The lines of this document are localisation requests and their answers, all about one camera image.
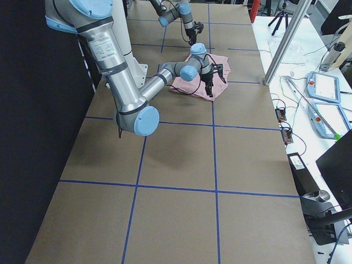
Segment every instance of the folded cloth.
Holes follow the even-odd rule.
[[[214,54],[211,54],[210,56],[214,59],[216,64],[223,64],[223,77],[226,80],[226,84],[220,79],[217,73],[214,73],[214,77],[213,77],[214,86],[212,88],[213,97],[207,96],[207,93],[205,92],[204,82],[201,82],[199,89],[192,95],[197,97],[202,97],[209,101],[214,101],[215,98],[218,97],[227,88],[228,86],[227,76],[231,72],[231,69],[229,64],[227,63],[228,57],[218,56]],[[170,90],[174,92],[184,92],[185,94],[193,93],[199,86],[199,80],[200,80],[199,74],[192,81],[185,81],[181,77],[176,77],[172,85],[177,89],[174,89],[170,86]]]

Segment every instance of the tripod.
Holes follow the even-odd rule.
[[[286,6],[287,6],[286,1],[284,1],[284,3],[282,4],[282,11],[280,13],[278,13],[274,17],[274,19],[268,24],[268,26],[271,26],[274,23],[274,21],[279,18],[279,21],[277,22],[277,24],[276,24],[276,26],[274,28],[274,31],[271,34],[272,36],[275,35],[275,32],[279,29],[280,23],[281,23],[281,20],[282,20],[283,17],[285,17],[286,29],[288,27],[288,13],[286,12]]]

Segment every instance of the red object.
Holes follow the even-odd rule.
[[[251,9],[251,13],[249,15],[252,23],[254,23],[255,16],[258,13],[259,6],[260,6],[260,0],[254,0],[253,5],[252,5],[252,9]]]

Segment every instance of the blue cable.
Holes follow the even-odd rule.
[[[329,255],[330,255],[330,258],[329,258],[328,261],[327,261],[328,264],[330,264],[331,261],[332,261],[332,257],[333,257],[333,255],[334,255],[334,253],[335,253],[335,249],[336,249],[336,247],[337,247],[337,244],[339,243],[339,240],[340,240],[340,237],[341,237],[342,233],[343,233],[343,232],[347,229],[347,227],[349,227],[351,224],[352,224],[352,223],[349,223],[348,225],[346,225],[346,226],[341,230],[340,234],[338,235],[337,240],[336,240],[336,243],[335,243],[335,246],[334,246],[334,249],[333,249],[333,250],[331,251],[331,253],[329,254]]]

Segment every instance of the robotic arm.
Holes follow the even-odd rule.
[[[193,45],[197,42],[197,35],[201,34],[204,25],[200,22],[194,22],[192,17],[192,10],[189,3],[172,4],[173,8],[167,10],[162,3],[165,0],[149,0],[153,5],[156,13],[159,16],[159,22],[162,26],[167,26],[178,18],[181,18],[185,27],[186,35],[189,38],[188,44]]]
[[[115,38],[111,16],[112,0],[46,0],[46,19],[49,27],[84,37],[91,53],[109,82],[117,113],[119,132],[126,130],[137,135],[152,134],[159,124],[157,109],[149,105],[176,76],[191,81],[200,72],[210,87],[216,65],[211,65],[204,44],[191,47],[187,62],[166,63],[161,71],[139,90]]]

